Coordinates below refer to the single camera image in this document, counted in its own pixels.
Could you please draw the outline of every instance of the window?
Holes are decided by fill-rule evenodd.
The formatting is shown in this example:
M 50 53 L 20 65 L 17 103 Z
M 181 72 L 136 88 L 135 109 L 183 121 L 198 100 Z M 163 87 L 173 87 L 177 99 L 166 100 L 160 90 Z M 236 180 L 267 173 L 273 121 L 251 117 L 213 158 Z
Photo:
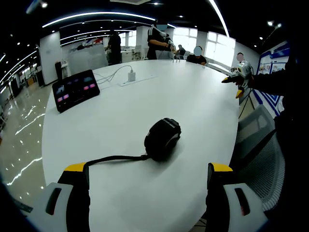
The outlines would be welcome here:
M 136 46 L 136 31 L 129 32 L 129 47 Z
M 205 56 L 229 67 L 232 66 L 236 41 L 224 35 L 209 32 Z
M 120 39 L 121 39 L 121 43 L 120 46 L 125 46 L 126 45 L 126 33 L 121 33 L 119 34 Z
M 186 51 L 193 52 L 197 45 L 197 29 L 175 28 L 173 41 L 177 49 L 181 44 Z

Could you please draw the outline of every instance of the man in black shirt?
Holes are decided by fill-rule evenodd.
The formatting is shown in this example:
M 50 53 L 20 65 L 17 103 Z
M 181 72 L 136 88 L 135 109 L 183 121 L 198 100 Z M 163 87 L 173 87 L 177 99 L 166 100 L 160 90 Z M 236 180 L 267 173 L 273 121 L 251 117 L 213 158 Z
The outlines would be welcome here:
M 120 64 L 121 61 L 121 39 L 120 36 L 111 30 L 110 40 L 108 42 L 107 48 L 111 49 L 111 64 Z
M 202 47 L 196 46 L 194 49 L 194 55 L 189 55 L 187 61 L 195 64 L 205 65 L 207 63 L 205 57 L 202 56 Z
M 168 25 L 166 22 L 159 20 L 148 30 L 148 59 L 156 59 L 155 51 L 168 50 L 169 44 L 165 42 L 166 33 L 162 32 L 162 30 L 165 30 L 167 26 Z

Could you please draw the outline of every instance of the seated person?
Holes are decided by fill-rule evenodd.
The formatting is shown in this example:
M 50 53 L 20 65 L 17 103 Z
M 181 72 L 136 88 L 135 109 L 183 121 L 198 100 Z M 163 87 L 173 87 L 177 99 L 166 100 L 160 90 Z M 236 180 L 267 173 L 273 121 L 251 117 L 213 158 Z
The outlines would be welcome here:
M 194 49 L 194 55 L 189 55 L 187 61 L 195 64 L 205 65 L 207 63 L 205 57 L 202 56 L 202 47 L 196 46 Z
M 179 50 L 177 51 L 177 54 L 181 55 L 181 56 L 184 56 L 185 54 L 185 49 L 183 48 L 183 46 L 180 44 L 178 45 L 179 47 Z

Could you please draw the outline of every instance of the white cable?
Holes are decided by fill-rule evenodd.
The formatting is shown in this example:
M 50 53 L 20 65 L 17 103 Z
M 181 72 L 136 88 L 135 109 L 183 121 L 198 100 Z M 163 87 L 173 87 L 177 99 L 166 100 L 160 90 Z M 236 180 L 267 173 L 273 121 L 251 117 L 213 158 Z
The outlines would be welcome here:
M 122 66 L 122 67 L 120 67 L 119 69 L 117 69 L 113 74 L 111 74 L 111 75 L 109 75 L 109 76 L 107 76 L 107 77 L 104 77 L 104 76 L 102 76 L 102 75 L 99 75 L 99 74 L 97 74 L 97 75 L 99 75 L 99 76 L 101 76 L 102 78 L 101 79 L 99 79 L 99 80 L 97 80 L 97 81 L 100 81 L 100 80 L 103 80 L 103 79 L 105 79 L 103 82 L 101 82 L 101 83 L 98 83 L 98 85 L 101 85 L 101 84 L 103 84 L 103 83 L 105 83 L 105 82 L 110 82 L 113 78 L 114 78 L 114 76 L 115 76 L 115 74 L 121 69 L 121 68 L 124 68 L 124 67 L 130 67 L 131 68 L 131 70 L 133 70 L 133 68 L 132 68 L 132 66 L 131 65 L 125 65 L 125 66 Z

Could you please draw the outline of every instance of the robotic hand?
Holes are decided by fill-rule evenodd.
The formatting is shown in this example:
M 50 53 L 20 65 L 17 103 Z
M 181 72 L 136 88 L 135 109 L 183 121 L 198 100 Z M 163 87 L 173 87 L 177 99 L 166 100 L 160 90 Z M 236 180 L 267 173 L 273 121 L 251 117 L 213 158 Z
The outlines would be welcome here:
M 225 78 L 222 83 L 241 83 L 239 90 L 236 94 L 236 98 L 240 98 L 245 92 L 245 87 L 248 86 L 248 82 L 253 74 L 253 68 L 251 64 L 245 60 L 237 64 L 236 67 L 231 69 L 231 75 Z

